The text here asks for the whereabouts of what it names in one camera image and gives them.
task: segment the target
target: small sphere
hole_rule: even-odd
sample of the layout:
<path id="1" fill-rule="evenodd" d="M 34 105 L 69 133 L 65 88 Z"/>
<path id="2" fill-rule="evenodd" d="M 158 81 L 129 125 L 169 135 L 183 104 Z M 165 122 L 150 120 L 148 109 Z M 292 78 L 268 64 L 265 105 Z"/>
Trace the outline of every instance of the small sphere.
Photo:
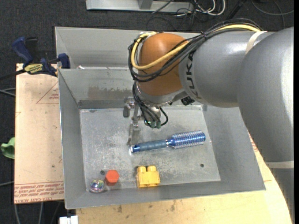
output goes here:
<path id="1" fill-rule="evenodd" d="M 89 191 L 93 193 L 99 193 L 105 189 L 105 186 L 105 182 L 101 179 L 94 179 L 90 182 Z"/>

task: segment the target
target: clamp handle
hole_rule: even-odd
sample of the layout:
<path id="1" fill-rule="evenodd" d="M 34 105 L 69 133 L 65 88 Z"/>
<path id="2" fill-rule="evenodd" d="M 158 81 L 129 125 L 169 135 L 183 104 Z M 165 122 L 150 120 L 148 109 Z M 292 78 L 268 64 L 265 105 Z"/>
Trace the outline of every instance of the clamp handle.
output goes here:
<path id="1" fill-rule="evenodd" d="M 25 64 L 31 63 L 33 61 L 33 57 L 25 46 L 25 37 L 22 36 L 16 39 L 12 44 L 12 48 L 18 56 L 25 59 Z"/>

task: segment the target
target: gray metal tray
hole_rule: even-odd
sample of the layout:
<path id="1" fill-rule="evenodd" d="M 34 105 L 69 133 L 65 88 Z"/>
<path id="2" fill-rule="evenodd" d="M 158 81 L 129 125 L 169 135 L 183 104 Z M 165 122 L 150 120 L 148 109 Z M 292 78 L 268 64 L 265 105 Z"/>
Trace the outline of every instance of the gray metal tray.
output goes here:
<path id="1" fill-rule="evenodd" d="M 130 154 L 130 119 L 122 116 L 124 99 L 132 96 L 129 71 L 60 70 L 58 78 L 67 209 L 264 189 L 238 108 L 166 107 L 169 123 L 160 130 L 140 125 L 140 141 L 202 130 L 205 144 Z M 156 165 L 158 187 L 136 187 L 140 165 Z M 119 183 L 102 193 L 87 191 L 90 179 L 107 169 L 119 172 Z"/>

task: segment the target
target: cardboard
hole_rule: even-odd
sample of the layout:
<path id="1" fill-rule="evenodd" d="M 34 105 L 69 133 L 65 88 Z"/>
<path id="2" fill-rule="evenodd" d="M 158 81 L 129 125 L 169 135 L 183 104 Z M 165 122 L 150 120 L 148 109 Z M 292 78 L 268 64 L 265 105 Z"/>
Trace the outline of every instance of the cardboard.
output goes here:
<path id="1" fill-rule="evenodd" d="M 64 199 L 58 78 L 16 76 L 15 105 L 14 203 Z"/>

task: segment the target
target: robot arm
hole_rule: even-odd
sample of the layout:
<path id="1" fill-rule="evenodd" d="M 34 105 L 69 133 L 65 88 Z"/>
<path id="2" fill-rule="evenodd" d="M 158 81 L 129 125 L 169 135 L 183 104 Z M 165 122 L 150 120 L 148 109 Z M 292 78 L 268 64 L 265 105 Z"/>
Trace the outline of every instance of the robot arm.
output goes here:
<path id="1" fill-rule="evenodd" d="M 136 63 L 134 52 L 141 42 Z M 129 67 L 145 124 L 164 125 L 162 107 L 183 98 L 238 106 L 294 220 L 293 28 L 263 32 L 248 24 L 223 23 L 189 40 L 151 33 L 137 43 L 135 51 L 129 48 Z"/>

